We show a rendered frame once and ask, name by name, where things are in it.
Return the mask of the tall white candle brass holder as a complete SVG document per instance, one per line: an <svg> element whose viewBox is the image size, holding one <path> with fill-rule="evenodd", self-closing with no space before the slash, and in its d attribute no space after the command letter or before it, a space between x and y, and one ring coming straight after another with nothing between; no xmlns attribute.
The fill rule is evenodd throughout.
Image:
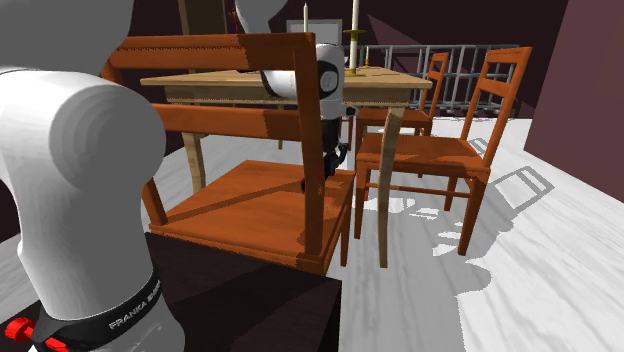
<svg viewBox="0 0 624 352"><path fill-rule="evenodd" d="M357 72L358 37L364 33L364 30L359 28L359 4L360 0L352 0L351 29L344 30L344 33L350 35L349 66L345 72L346 76L359 76Z"/></svg>

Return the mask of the light wooden table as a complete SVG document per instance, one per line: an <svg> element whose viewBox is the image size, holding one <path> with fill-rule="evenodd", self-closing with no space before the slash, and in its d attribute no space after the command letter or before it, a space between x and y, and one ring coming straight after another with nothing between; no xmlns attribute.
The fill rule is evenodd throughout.
<svg viewBox="0 0 624 352"><path fill-rule="evenodd" d="M234 70L143 79L164 86L157 105L168 131L302 144L300 165L247 160L165 210L149 181L143 201L159 235L203 244L319 275L336 248L348 253L355 174L324 175L319 103L292 110L257 72Z"/></svg>

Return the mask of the grey metal railing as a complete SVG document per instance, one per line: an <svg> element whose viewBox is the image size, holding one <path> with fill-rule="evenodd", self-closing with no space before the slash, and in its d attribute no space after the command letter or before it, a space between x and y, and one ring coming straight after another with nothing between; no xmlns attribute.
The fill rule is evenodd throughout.
<svg viewBox="0 0 624 352"><path fill-rule="evenodd" d="M468 108L487 53L518 44L358 45L357 67L363 65L366 46L370 46L370 65L419 78L427 76L435 53L448 53L438 107L453 114Z"/></svg>

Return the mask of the brown wooden door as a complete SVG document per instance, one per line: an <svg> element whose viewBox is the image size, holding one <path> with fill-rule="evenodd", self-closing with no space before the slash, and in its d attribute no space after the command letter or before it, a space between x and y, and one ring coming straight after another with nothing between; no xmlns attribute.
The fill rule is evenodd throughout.
<svg viewBox="0 0 624 352"><path fill-rule="evenodd" d="M225 0L177 0L183 35L226 34Z"/></svg>

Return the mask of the dark robot stand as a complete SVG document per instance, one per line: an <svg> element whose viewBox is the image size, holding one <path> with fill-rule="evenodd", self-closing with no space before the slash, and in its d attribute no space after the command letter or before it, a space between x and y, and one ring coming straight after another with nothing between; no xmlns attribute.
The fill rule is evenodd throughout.
<svg viewBox="0 0 624 352"><path fill-rule="evenodd" d="M338 352L341 281L147 233L184 352Z"/></svg>

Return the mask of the grey framed wall picture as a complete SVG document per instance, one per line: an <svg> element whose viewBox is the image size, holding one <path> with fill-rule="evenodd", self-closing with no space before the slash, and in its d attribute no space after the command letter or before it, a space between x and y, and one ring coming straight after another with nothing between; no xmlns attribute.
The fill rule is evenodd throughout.
<svg viewBox="0 0 624 352"><path fill-rule="evenodd" d="M316 36L316 43L342 44L343 25L341 19L309 19L307 29ZM286 29L288 32L302 32L304 29L303 20L287 20Z"/></svg>

